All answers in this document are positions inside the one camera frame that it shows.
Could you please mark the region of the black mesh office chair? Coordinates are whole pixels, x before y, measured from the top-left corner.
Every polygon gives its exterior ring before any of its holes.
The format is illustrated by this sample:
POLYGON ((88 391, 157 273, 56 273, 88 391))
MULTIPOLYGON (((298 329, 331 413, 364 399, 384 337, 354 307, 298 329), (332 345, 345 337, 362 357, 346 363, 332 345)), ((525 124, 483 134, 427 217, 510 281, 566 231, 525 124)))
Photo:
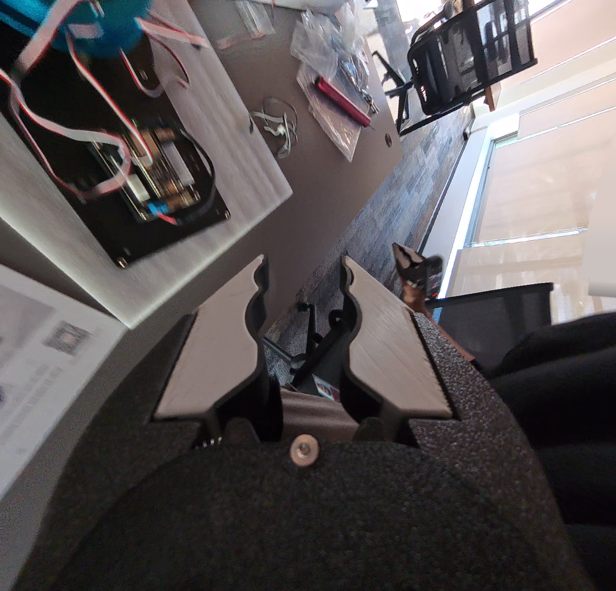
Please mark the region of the black mesh office chair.
POLYGON ((379 51, 389 99, 397 99, 402 138, 488 94, 502 80, 534 67, 528 0, 446 0, 413 33, 405 80, 379 51))

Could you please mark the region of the beige window blind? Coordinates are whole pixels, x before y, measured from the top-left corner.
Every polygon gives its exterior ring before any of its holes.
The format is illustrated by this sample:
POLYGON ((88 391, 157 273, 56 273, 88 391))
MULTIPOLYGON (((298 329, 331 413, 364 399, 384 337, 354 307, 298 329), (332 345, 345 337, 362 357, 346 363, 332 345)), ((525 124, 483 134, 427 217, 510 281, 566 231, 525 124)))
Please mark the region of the beige window blind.
POLYGON ((516 139, 492 152, 466 246, 588 227, 615 134, 615 105, 552 104, 520 116, 516 139))

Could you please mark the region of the instruction booklet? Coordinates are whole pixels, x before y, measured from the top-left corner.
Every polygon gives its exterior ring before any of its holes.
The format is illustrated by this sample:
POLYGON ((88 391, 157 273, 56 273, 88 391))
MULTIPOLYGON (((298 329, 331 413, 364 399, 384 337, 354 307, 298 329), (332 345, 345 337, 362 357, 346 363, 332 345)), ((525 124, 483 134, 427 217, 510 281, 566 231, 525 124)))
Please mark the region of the instruction booklet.
POLYGON ((1 266, 1 498, 126 332, 1 266))

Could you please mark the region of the white foam sheet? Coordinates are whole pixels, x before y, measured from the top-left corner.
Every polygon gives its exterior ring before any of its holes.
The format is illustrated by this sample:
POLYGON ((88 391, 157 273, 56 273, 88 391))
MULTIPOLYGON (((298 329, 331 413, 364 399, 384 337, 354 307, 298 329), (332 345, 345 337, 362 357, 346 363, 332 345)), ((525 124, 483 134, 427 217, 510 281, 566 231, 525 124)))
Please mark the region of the white foam sheet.
POLYGON ((261 250, 234 261, 241 239, 286 201, 292 190, 212 47, 170 42, 190 87, 178 86, 177 65, 143 38, 144 69, 169 80, 166 95, 144 96, 121 61, 92 71, 130 118, 143 124, 176 120, 201 144, 215 171, 221 222, 192 226, 158 219, 139 224, 120 192, 84 202, 49 177, 15 123, 1 84, 1 264, 77 301, 106 310, 129 328, 197 281, 194 308, 261 250))

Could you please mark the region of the small clear parts bag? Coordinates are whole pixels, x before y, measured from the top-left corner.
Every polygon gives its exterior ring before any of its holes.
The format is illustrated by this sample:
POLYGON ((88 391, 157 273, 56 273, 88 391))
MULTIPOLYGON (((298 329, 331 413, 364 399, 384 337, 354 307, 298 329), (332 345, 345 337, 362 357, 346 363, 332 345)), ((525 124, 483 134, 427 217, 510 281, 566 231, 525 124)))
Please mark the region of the small clear parts bag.
POLYGON ((236 9, 251 40, 263 39, 275 34, 270 14, 262 3, 236 0, 236 9))

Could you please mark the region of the control circuit board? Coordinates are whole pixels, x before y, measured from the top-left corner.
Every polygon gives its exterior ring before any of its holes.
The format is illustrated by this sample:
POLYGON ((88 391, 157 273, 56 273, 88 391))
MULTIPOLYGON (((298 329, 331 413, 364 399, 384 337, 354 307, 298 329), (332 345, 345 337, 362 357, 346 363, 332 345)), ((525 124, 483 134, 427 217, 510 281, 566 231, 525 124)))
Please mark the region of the control circuit board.
POLYGON ((137 129, 150 149, 151 163, 143 160, 140 144, 128 134, 133 167, 119 192, 135 220, 187 226, 205 217, 217 195, 216 172, 208 153, 179 125, 137 129))

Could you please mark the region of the grey desk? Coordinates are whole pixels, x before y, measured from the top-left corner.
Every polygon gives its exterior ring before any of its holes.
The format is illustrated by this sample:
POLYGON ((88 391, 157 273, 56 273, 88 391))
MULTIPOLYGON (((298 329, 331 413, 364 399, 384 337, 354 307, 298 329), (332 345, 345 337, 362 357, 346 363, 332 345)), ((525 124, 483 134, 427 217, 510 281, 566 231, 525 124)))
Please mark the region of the grey desk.
POLYGON ((111 313, 103 292, 127 306, 129 330, 111 355, 64 412, 58 425, 1 501, 1 590, 11 590, 27 564, 38 537, 47 528, 47 510, 66 461, 94 416, 114 390, 145 356, 176 326, 255 257, 269 260, 269 291, 266 293, 268 327, 290 307, 296 293, 326 259, 354 218, 389 177, 402 156, 400 139, 370 64, 370 90, 381 109, 374 129, 362 130, 351 162, 338 151, 307 109, 307 99, 296 81, 299 62, 289 52, 301 13, 275 7, 275 34, 227 50, 208 51, 212 63, 224 68, 238 97, 248 110, 256 110, 266 96, 292 104, 299 120, 296 146, 279 161, 292 195, 272 213, 239 237, 203 271, 182 283, 174 293, 157 297, 137 309, 133 299, 136 283, 129 278, 154 274, 158 262, 171 264, 188 241, 175 245, 122 270, 112 266, 81 220, 53 187, 44 201, 58 203, 70 216, 70 227, 81 236, 77 248, 63 248, 59 257, 44 248, 47 235, 35 231, 35 214, 19 214, 15 223, 1 215, 1 264, 53 288, 91 308, 111 313))

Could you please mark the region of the flat clear plastic bag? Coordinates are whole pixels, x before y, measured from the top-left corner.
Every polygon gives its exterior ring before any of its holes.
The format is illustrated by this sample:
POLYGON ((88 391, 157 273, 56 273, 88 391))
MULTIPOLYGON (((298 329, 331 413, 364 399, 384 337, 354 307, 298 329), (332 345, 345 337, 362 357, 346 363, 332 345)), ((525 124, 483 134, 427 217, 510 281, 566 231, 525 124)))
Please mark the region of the flat clear plastic bag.
MULTIPOLYGON (((317 77, 317 71, 310 65, 300 63, 296 79, 307 98, 310 113, 335 147, 348 162, 351 162, 363 127, 348 112, 343 111, 319 90, 316 86, 317 77)), ((372 117, 372 111, 365 98, 359 94, 341 70, 337 70, 333 86, 345 95, 359 111, 364 112, 368 119, 372 117)))

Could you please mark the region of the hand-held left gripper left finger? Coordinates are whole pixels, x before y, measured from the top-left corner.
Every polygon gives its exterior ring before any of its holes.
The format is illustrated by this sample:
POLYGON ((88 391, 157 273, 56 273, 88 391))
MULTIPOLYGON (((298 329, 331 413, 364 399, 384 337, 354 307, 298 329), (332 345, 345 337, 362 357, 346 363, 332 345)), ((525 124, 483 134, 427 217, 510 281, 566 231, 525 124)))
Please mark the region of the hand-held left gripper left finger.
POLYGON ((267 370, 259 335, 266 320, 269 262, 258 255, 197 310, 153 411, 154 422, 188 421, 207 440, 245 418, 260 441, 280 441, 280 385, 267 370))

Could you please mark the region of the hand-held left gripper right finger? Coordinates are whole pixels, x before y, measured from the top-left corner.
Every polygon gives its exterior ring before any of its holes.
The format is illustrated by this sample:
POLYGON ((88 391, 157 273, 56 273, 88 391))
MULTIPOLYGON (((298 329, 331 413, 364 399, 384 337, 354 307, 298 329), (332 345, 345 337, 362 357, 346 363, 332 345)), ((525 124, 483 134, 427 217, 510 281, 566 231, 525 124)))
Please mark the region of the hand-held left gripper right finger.
POLYGON ((358 423, 375 418, 396 441, 409 420, 453 420, 411 310, 351 257, 341 259, 341 292, 349 319, 341 402, 358 423))

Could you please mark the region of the red handled screwdriver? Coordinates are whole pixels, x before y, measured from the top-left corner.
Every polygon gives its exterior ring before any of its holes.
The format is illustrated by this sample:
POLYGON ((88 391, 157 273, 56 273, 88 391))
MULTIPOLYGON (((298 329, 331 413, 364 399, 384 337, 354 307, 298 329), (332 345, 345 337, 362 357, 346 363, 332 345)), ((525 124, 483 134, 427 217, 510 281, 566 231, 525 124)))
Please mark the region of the red handled screwdriver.
POLYGON ((371 127, 372 123, 367 113, 363 112, 359 107, 351 102, 347 96, 334 87, 330 82, 323 77, 318 76, 315 78, 313 83, 320 94, 324 95, 329 102, 355 121, 358 125, 363 128, 371 127))

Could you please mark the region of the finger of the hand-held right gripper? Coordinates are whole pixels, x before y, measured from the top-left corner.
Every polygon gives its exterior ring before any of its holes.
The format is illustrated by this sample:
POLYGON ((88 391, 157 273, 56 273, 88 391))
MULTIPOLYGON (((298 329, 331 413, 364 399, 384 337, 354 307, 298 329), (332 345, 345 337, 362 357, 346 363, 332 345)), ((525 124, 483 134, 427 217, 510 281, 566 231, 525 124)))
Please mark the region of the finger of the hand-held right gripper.
POLYGON ((425 257, 400 243, 392 243, 392 254, 398 275, 409 284, 420 284, 424 278, 425 257))

